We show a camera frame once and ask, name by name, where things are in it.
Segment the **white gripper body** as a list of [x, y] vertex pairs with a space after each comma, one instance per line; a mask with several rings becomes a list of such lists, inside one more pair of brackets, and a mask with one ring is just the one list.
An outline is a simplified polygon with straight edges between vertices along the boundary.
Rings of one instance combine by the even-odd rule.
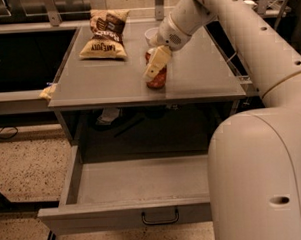
[[149, 42], [152, 47], [166, 45], [171, 51], [182, 49], [191, 39], [190, 34], [184, 33], [173, 21], [172, 16], [168, 15], [162, 20]]

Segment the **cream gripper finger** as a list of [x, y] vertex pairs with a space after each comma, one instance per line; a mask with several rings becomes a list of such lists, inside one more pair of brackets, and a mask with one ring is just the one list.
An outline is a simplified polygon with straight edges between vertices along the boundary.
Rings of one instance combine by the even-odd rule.
[[172, 58], [172, 51], [168, 46], [160, 45], [153, 48], [153, 54], [150, 57], [149, 62], [146, 62], [144, 70], [144, 78], [148, 82], [155, 78], [155, 76], [164, 68], [167, 67], [167, 63]]

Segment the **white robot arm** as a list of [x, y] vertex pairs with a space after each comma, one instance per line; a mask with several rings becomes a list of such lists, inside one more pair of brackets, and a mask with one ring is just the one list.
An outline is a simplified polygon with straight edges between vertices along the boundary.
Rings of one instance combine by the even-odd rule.
[[180, 0], [152, 43], [179, 50], [212, 19], [242, 55], [264, 104], [212, 135], [215, 240], [301, 240], [301, 55], [243, 0]]

